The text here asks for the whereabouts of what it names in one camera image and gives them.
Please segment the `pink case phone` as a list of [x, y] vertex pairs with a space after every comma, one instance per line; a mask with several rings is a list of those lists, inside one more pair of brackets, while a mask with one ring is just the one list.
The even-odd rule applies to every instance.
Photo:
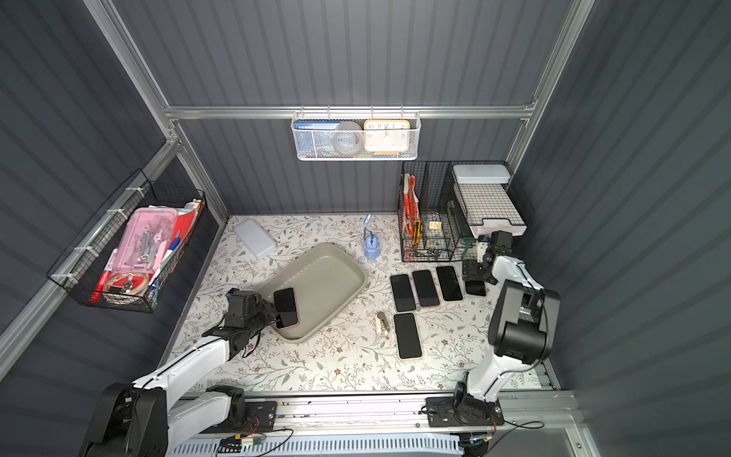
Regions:
[[276, 308], [276, 329], [288, 329], [299, 324], [299, 312], [293, 288], [274, 291], [272, 298]]

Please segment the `black phone dark case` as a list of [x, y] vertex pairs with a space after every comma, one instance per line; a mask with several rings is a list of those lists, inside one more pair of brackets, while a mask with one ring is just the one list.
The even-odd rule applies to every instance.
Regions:
[[464, 296], [455, 268], [453, 266], [437, 267], [436, 273], [445, 302], [462, 301]]

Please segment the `cream case phone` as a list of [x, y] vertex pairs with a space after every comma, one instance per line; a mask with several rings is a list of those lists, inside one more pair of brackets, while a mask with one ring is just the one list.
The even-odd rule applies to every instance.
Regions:
[[429, 270], [415, 270], [412, 273], [412, 278], [421, 308], [433, 308], [441, 305], [433, 275]]

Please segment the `beige storage box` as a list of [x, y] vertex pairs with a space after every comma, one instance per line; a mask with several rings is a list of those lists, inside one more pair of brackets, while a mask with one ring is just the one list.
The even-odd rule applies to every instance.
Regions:
[[320, 244], [270, 277], [257, 292], [268, 302], [280, 289], [292, 288], [298, 324], [276, 329], [284, 340], [300, 344], [329, 324], [365, 288], [367, 273], [346, 252]]

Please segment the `dark purple case phone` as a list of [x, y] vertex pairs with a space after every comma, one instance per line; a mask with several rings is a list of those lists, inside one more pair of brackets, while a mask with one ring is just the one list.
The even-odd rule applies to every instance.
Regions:
[[392, 275], [389, 278], [396, 312], [414, 312], [417, 308], [407, 274]]

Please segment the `black phone white case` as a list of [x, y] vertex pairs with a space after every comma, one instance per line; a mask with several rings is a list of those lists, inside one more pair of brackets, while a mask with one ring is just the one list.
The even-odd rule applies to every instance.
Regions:
[[398, 313], [393, 316], [399, 357], [402, 360], [423, 356], [416, 319], [413, 313]]

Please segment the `light blue case phone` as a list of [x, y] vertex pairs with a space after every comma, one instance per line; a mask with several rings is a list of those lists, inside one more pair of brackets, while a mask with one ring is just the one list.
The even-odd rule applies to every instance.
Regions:
[[480, 280], [468, 280], [464, 282], [466, 293], [474, 296], [486, 296], [487, 288], [485, 282]]

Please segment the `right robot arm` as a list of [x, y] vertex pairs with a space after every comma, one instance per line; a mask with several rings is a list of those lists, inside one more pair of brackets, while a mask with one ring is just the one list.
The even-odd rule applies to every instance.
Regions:
[[500, 294], [489, 321], [488, 351], [457, 384], [450, 413], [466, 425], [502, 421], [498, 394], [512, 375], [530, 371], [553, 348], [561, 296], [538, 283], [512, 249], [513, 235], [493, 232], [477, 272]]

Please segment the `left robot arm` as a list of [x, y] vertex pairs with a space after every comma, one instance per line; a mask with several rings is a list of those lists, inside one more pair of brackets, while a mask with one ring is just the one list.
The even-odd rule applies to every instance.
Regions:
[[183, 396], [239, 353], [257, 348], [277, 321], [274, 304], [254, 291], [231, 289], [228, 310], [192, 347], [129, 384], [106, 388], [80, 447], [82, 456], [166, 456], [201, 432], [222, 433], [221, 449], [239, 449], [244, 436], [270, 431], [276, 405], [247, 405], [241, 388], [218, 385]]

